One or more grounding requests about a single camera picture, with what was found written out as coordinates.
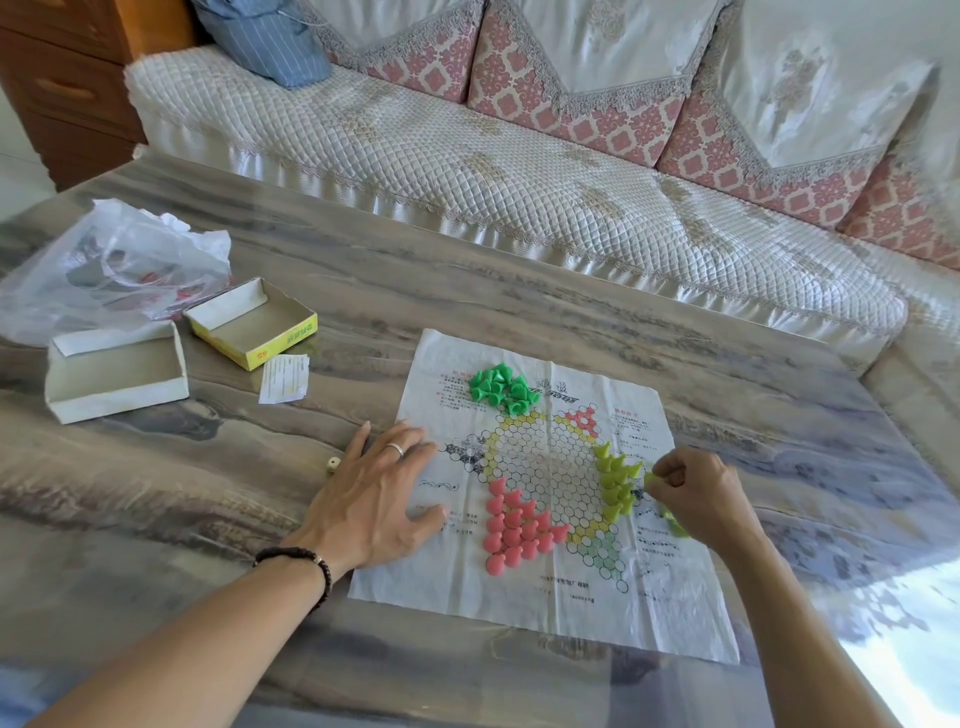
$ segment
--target left hand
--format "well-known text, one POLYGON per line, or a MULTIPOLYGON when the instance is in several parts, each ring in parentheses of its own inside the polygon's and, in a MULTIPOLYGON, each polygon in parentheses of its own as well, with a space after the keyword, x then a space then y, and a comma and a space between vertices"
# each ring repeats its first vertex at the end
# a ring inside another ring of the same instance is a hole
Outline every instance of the left hand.
POLYGON ((446 506, 435 505, 416 521, 406 516, 407 501, 420 472, 437 454, 423 443, 426 430, 397 423, 362 455, 370 436, 364 423, 347 446, 337 472, 317 493, 303 525, 283 540, 326 560, 334 581, 347 571, 409 556, 444 527, 446 506), (394 443, 404 451, 401 458, 394 443))

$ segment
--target hand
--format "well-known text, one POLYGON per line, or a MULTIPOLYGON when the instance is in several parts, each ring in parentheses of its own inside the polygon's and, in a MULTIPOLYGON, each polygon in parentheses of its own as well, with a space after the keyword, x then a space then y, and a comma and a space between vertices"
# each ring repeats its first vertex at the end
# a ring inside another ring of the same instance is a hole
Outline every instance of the hand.
POLYGON ((720 558, 737 557, 766 540, 754 506, 747 500, 736 468, 711 452, 676 448, 654 466, 646 486, 677 522, 720 558))
POLYGON ((303 525, 282 544, 314 551, 334 581, 351 569, 386 564, 423 546, 443 528, 447 515, 445 506, 435 505, 416 521, 406 516, 417 476, 437 454, 434 443, 421 443, 425 434, 404 420, 361 455, 370 436, 370 423, 364 423, 337 472, 310 504, 303 525), (390 443, 403 448, 402 460, 387 447, 390 443))

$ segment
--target table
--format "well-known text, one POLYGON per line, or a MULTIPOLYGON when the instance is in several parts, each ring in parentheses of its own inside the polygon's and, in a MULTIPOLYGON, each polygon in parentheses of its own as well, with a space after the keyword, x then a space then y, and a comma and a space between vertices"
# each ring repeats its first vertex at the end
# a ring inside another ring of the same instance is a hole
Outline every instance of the table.
MULTIPOLYGON (((391 423, 423 328, 654 387, 678 443, 741 471, 764 528, 908 724, 958 719, 960 505, 824 345, 294 192, 147 155, 0 227, 4 272, 95 198, 229 230, 237 280, 320 315, 309 394, 259 406, 183 331, 191 398, 80 425, 45 353, 0 346, 0 660, 83 672, 241 573, 324 463, 391 423)), ((457 725, 770 723, 749 627, 722 667, 346 600, 338 585, 255 699, 457 725)))

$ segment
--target clear plastic bag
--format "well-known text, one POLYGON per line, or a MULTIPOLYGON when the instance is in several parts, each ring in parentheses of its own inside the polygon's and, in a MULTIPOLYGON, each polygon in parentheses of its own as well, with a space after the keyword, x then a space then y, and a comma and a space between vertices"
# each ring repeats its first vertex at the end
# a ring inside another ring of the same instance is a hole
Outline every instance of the clear plastic bag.
POLYGON ((170 318, 228 286, 229 252, 226 231, 191 232, 173 215, 96 200, 0 281, 0 335, 46 346, 70 331, 170 318))

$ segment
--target yellow box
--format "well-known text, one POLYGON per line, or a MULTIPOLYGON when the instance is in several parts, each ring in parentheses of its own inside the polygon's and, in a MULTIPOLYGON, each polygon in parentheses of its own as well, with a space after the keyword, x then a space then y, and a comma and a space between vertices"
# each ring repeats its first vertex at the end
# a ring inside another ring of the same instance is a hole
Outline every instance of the yellow box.
POLYGON ((183 315, 194 333, 248 372, 317 331, 314 311, 260 278, 183 315))

